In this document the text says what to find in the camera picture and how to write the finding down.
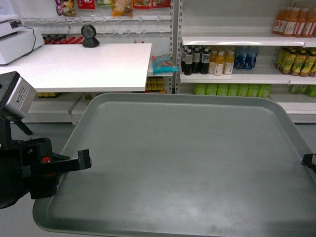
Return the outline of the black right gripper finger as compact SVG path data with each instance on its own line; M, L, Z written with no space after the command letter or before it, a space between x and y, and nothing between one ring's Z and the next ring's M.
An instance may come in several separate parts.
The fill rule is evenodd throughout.
M316 154L304 154L302 165L308 167L316 173Z

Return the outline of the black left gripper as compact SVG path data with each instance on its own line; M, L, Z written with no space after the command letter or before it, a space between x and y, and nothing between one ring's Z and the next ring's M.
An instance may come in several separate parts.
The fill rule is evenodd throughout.
M22 174L32 199L49 198L56 194L60 173L85 170L92 167L89 149L78 151L77 158L70 158L52 150L49 138L26 141L22 158Z

